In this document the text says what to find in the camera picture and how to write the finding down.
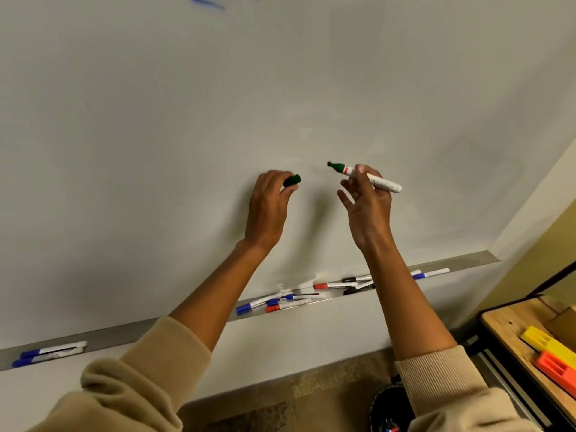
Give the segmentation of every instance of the wooden table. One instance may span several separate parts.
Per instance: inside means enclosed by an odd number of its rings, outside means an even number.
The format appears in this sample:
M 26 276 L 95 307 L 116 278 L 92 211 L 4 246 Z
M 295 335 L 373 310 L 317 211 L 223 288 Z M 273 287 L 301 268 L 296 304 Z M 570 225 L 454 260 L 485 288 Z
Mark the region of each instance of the wooden table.
M 480 320 L 576 425 L 576 400 L 532 365 L 539 353 L 519 338 L 528 326 L 549 334 L 544 324 L 564 308 L 554 299 L 543 296 L 490 310 L 481 314 Z

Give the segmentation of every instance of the person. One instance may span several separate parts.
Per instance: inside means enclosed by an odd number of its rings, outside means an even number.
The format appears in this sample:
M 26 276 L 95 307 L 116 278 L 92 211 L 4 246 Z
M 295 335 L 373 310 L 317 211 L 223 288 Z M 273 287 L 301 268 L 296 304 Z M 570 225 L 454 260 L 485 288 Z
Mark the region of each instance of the person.
M 373 188 L 366 165 L 343 180 L 338 196 L 373 276 L 397 367 L 416 414 L 409 431 L 524 432 L 505 391 L 488 388 L 478 370 L 432 310 L 412 278 L 390 230 L 392 197 Z M 244 239 L 168 317 L 120 359 L 88 364 L 82 391 L 63 396 L 31 430 L 158 431 L 182 429 L 176 415 L 210 362 L 228 316 L 256 268 L 278 243 L 287 206 L 298 186 L 282 188 L 290 172 L 259 175 L 249 203 Z

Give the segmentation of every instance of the brown floor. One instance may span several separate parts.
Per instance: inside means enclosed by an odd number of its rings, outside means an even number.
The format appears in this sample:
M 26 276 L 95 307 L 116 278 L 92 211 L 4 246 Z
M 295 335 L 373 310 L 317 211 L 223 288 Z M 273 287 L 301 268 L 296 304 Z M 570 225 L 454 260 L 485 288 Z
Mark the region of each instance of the brown floor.
M 192 402 L 178 415 L 184 432 L 364 432 L 394 374 L 385 349 Z

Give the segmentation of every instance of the person's left hand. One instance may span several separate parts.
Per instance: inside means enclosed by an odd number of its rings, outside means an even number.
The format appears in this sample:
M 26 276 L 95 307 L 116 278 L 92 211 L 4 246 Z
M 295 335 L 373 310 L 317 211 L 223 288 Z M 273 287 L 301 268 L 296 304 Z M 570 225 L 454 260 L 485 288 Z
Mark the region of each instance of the person's left hand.
M 258 176 L 250 198 L 244 241 L 266 254 L 278 243 L 288 216 L 288 200 L 298 185 L 284 188 L 290 171 L 270 170 Z

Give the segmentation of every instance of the whiteboard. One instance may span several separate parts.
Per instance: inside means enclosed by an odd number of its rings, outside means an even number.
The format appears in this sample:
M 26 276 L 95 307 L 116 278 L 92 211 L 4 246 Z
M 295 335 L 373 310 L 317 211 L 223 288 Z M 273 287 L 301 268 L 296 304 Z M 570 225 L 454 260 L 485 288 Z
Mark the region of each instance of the whiteboard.
M 576 0 L 208 1 L 2 1 L 0 348 L 169 312 L 267 169 L 302 184 L 243 298 L 365 271 L 327 161 L 404 187 L 416 264 L 485 250 L 576 137 Z

